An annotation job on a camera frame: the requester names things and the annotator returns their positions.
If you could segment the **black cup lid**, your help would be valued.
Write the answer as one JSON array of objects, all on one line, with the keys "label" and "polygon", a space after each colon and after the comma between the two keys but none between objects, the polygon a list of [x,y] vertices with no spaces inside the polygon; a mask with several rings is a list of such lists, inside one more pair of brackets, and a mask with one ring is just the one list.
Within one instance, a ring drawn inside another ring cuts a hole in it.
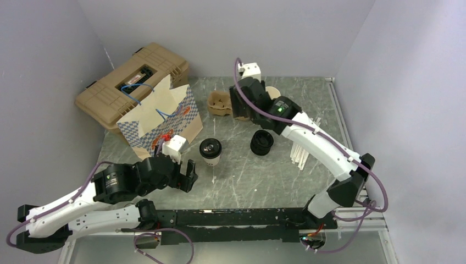
[{"label": "black cup lid", "polygon": [[207,138],[199,145],[199,153],[201,151],[206,153],[222,152],[221,142],[215,138]]}]

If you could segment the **blue checkered paper bag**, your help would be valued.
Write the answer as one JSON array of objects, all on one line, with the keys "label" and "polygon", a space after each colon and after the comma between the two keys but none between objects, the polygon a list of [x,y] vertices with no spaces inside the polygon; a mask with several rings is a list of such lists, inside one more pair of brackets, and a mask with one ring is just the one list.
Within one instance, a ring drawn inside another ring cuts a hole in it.
[{"label": "blue checkered paper bag", "polygon": [[141,160],[156,154],[164,135],[182,136],[191,143],[203,129],[190,85],[173,88],[170,76],[151,87],[116,124]]}]

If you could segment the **white paper coffee cup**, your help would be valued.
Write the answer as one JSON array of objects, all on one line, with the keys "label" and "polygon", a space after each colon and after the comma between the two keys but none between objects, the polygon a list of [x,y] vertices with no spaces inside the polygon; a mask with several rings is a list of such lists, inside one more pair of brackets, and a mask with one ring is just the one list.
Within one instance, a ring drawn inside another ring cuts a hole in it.
[{"label": "white paper coffee cup", "polygon": [[216,166],[220,161],[221,152],[206,153],[201,151],[200,154],[205,163],[209,166]]}]

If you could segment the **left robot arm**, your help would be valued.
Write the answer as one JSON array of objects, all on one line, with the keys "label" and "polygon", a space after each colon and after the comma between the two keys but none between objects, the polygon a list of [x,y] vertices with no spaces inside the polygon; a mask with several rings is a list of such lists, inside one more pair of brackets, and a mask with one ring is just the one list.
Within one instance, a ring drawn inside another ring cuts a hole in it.
[{"label": "left robot arm", "polygon": [[107,162],[101,172],[93,170],[77,190],[44,206],[18,208],[16,242],[8,245],[33,254],[62,248],[65,243],[90,234],[117,229],[150,231],[160,226],[152,201],[145,196],[166,187],[191,191],[198,176],[196,163],[181,162],[158,154],[134,164]]}]

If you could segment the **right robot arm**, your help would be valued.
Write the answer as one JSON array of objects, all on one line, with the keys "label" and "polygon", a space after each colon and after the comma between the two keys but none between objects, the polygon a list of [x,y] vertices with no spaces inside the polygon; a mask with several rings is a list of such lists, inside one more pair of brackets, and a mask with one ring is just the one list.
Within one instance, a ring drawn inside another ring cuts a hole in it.
[{"label": "right robot arm", "polygon": [[272,99],[264,83],[246,77],[229,88],[234,117],[245,117],[262,129],[272,130],[320,161],[334,176],[327,189],[306,203],[303,222],[309,228],[323,223],[324,217],[339,207],[351,207],[360,194],[375,158],[360,155],[335,141],[320,129],[293,100]]}]

